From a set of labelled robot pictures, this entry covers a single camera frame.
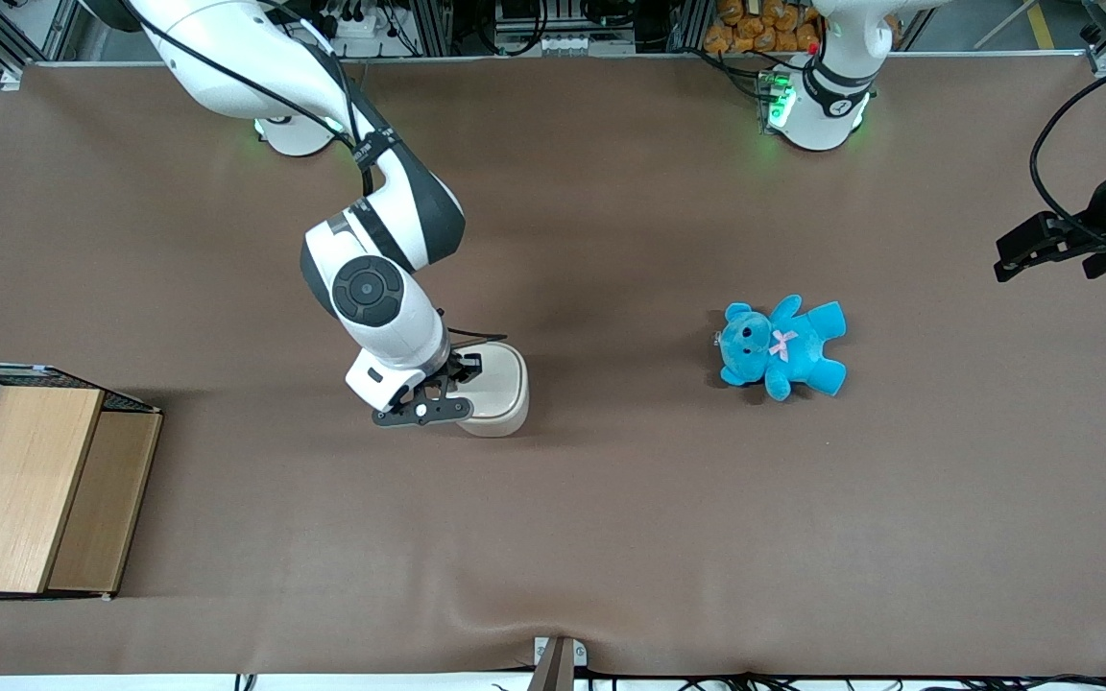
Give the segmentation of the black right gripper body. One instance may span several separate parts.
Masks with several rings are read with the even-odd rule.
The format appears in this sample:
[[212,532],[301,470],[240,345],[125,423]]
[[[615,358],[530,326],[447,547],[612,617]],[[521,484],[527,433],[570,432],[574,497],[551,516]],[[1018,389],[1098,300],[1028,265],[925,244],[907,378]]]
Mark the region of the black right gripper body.
[[465,354],[449,350],[436,370],[421,373],[413,384],[405,383],[392,399],[392,410],[442,410],[465,384]]

